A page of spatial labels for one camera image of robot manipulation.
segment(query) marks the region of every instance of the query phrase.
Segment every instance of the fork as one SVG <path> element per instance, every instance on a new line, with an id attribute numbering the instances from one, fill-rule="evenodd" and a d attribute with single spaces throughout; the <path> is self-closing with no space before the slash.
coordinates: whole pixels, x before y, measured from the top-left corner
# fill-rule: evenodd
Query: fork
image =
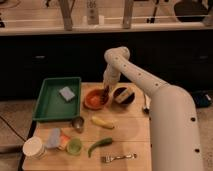
<path id="1" fill-rule="evenodd" d="M 113 160 L 118 159 L 134 159 L 137 158 L 137 154 L 123 155 L 123 156 L 101 156 L 102 163 L 110 163 Z"/>

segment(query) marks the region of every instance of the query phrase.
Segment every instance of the green plastic tray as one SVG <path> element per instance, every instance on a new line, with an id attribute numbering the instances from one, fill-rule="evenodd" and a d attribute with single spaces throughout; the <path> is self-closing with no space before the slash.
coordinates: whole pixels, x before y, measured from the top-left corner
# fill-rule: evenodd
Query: green plastic tray
<path id="1" fill-rule="evenodd" d="M 59 90 L 68 86 L 75 97 L 67 102 Z M 34 110 L 33 120 L 39 122 L 71 120 L 80 115 L 81 78 L 44 79 Z"/>

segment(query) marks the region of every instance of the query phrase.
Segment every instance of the banana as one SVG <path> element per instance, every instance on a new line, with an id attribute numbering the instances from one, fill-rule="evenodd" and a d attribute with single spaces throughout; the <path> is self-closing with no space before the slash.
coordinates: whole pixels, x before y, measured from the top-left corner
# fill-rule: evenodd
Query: banana
<path id="1" fill-rule="evenodd" d="M 104 121 L 103 119 L 97 117 L 97 116 L 92 116 L 91 121 L 98 126 L 101 126 L 103 128 L 107 129 L 113 129 L 115 126 L 111 122 Z"/>

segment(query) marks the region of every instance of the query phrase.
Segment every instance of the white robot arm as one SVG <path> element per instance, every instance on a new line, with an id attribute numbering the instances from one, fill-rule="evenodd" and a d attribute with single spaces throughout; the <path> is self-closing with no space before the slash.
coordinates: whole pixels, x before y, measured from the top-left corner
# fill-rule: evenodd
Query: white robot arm
<path id="1" fill-rule="evenodd" d="M 104 85 L 111 89 L 125 75 L 151 98 L 150 138 L 153 171 L 204 171 L 197 114 L 190 94 L 128 61 L 126 47 L 105 52 Z"/>

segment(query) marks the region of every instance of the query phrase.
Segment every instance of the wooden cutting board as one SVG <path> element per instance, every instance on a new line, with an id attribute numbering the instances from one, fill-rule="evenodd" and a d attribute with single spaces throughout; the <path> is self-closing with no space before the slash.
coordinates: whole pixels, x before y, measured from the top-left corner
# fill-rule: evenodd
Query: wooden cutting board
<path id="1" fill-rule="evenodd" d="M 149 135 L 149 117 L 143 113 L 143 92 L 132 83 L 119 83 L 118 87 L 130 86 L 135 92 L 135 100 L 128 106 L 120 106 L 112 100 L 98 111 L 86 109 L 83 106 L 85 95 L 94 88 L 102 88 L 101 83 L 82 83 L 80 115 L 84 118 L 84 132 L 79 134 L 69 122 L 37 123 L 35 136 L 45 143 L 53 128 L 61 128 L 71 138 L 80 138 L 83 148 L 79 156 L 69 155 L 59 149 L 46 150 L 40 159 L 25 158 L 23 170 L 67 170 L 67 171 L 151 171 L 151 152 Z M 91 122 L 92 116 L 99 116 L 115 124 L 113 130 L 104 129 Z M 92 157 L 87 151 L 96 141 L 112 137 L 114 142 L 105 147 L 96 148 Z M 111 163 L 101 163 L 100 156 L 125 155 L 136 153 L 136 159 L 116 160 Z"/>

